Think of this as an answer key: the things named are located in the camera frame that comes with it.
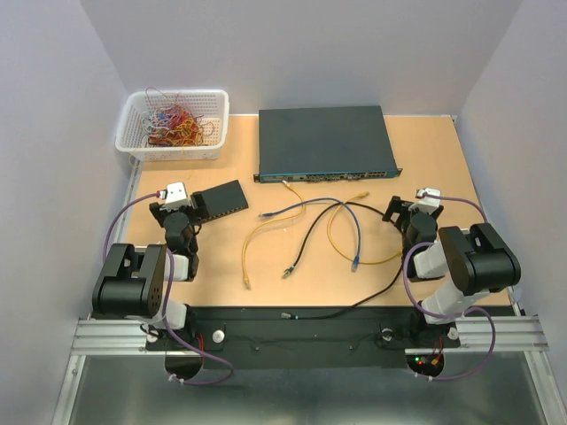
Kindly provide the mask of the small black network switch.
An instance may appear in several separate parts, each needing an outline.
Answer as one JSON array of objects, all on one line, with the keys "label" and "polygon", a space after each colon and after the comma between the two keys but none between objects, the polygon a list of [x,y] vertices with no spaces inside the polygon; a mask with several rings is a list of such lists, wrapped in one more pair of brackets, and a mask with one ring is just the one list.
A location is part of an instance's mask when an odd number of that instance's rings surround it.
[{"label": "small black network switch", "polygon": [[239,180],[226,182],[201,192],[208,211],[208,218],[202,220],[202,223],[217,220],[248,208],[248,202]]}]

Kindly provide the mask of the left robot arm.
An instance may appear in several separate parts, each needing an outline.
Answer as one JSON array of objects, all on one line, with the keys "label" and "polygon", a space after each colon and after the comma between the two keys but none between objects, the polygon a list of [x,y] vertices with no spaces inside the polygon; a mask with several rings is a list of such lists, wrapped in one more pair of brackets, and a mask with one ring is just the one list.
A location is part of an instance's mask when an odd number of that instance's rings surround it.
[{"label": "left robot arm", "polygon": [[[197,338],[190,308],[170,299],[164,281],[174,278],[192,281],[198,271],[197,235],[209,216],[205,193],[190,196],[182,189],[152,192],[123,206],[114,217],[105,237],[104,264],[92,294],[93,312],[139,320],[158,329],[167,328],[167,339],[176,348],[191,347]],[[121,215],[143,200],[160,198],[150,211],[165,229],[164,244],[149,244],[138,251],[131,243],[110,243]]]}]

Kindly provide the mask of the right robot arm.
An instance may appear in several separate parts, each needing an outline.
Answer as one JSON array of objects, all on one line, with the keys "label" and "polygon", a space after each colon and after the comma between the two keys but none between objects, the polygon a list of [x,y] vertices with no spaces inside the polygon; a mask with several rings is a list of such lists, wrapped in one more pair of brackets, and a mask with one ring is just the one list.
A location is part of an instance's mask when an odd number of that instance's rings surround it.
[{"label": "right robot arm", "polygon": [[468,229],[441,227],[443,197],[424,188],[410,202],[391,198],[383,220],[397,216],[401,232],[403,283],[409,300],[421,316],[408,323],[410,340],[427,345],[439,336],[439,325],[470,311],[492,293],[517,285],[521,267],[517,256],[486,220]]}]

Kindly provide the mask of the white plastic basket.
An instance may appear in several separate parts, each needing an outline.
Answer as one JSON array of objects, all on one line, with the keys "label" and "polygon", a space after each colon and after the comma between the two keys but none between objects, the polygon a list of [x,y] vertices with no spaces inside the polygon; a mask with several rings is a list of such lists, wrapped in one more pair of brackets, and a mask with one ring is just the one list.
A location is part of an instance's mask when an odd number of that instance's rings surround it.
[{"label": "white plastic basket", "polygon": [[115,148],[139,161],[216,159],[228,124],[222,89],[148,88],[128,97]]}]

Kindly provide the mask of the large rack network switch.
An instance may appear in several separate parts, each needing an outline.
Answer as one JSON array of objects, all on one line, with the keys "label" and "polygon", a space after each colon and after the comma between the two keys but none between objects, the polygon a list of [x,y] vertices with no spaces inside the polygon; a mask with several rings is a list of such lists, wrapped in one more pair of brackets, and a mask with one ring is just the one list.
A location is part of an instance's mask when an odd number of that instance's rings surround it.
[{"label": "large rack network switch", "polygon": [[259,111],[258,183],[400,176],[379,105]]}]

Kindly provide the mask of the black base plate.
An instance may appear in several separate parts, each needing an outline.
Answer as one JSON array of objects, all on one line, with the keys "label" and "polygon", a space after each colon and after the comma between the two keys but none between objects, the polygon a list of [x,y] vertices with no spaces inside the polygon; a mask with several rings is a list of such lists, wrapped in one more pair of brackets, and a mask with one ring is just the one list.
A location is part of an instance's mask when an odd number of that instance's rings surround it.
[{"label": "black base plate", "polygon": [[206,369],[404,368],[410,351],[430,355],[460,345],[449,325],[429,325],[410,306],[335,308],[192,307],[184,328],[151,351],[207,353]]}]

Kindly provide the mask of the aluminium rail frame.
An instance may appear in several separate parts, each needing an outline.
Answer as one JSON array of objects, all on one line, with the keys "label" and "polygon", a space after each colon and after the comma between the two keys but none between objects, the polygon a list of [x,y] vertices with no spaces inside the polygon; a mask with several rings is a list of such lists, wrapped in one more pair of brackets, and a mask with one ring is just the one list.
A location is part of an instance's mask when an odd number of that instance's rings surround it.
[{"label": "aluminium rail frame", "polygon": [[[400,235],[376,215],[339,217],[336,240],[362,251],[356,273],[325,231],[312,234],[288,280],[281,270],[318,211],[358,192],[385,209],[398,195],[435,187],[446,197],[443,226],[480,221],[469,168],[448,116],[388,116],[385,125],[402,169],[393,179],[259,184],[258,119],[229,119],[215,160],[147,162],[133,173],[128,199],[184,182],[202,190],[239,180],[248,208],[205,224],[193,282],[177,282],[175,301],[191,307],[335,308],[412,306],[395,252]],[[492,294],[449,332],[459,347],[443,350],[437,378],[404,368],[206,369],[198,352],[151,351],[137,321],[91,316],[74,333],[58,402],[57,424],[563,424],[566,413],[546,355],[540,320],[521,314],[510,293]]]}]

